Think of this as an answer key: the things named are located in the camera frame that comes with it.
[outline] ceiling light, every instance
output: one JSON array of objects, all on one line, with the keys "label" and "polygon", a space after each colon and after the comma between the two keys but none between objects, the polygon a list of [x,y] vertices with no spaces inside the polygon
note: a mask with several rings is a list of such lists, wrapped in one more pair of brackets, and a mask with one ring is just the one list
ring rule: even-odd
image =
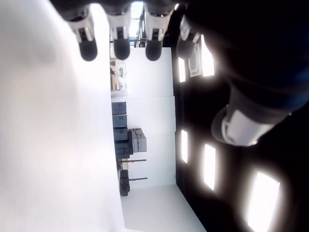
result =
[{"label": "ceiling light", "polygon": [[181,58],[178,58],[178,71],[179,71],[179,81],[184,82],[185,81],[185,69],[184,69],[184,60]]},{"label": "ceiling light", "polygon": [[203,76],[213,76],[214,75],[214,63],[213,58],[206,47],[204,36],[201,36],[202,39],[202,68],[203,68]]},{"label": "ceiling light", "polygon": [[249,204],[248,225],[255,232],[267,232],[278,198],[280,183],[258,172]]},{"label": "ceiling light", "polygon": [[188,133],[182,130],[182,159],[188,163]]},{"label": "ceiling light", "polygon": [[204,153],[204,182],[214,190],[214,178],[216,171],[216,149],[205,144]]}]

